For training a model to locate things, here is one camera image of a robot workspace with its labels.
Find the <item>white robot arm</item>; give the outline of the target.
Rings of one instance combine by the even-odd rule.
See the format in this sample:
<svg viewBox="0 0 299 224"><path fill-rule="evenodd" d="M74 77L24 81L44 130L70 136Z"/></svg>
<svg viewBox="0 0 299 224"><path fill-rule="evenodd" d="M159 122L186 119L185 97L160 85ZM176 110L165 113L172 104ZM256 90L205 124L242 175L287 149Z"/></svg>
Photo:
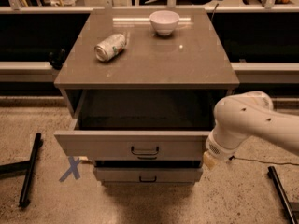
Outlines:
<svg viewBox="0 0 299 224"><path fill-rule="evenodd" d="M216 103L213 114L215 127L203 155L203 164L209 169L231 158L251 136L299 155L299 117L276 112L264 92L226 96Z"/></svg>

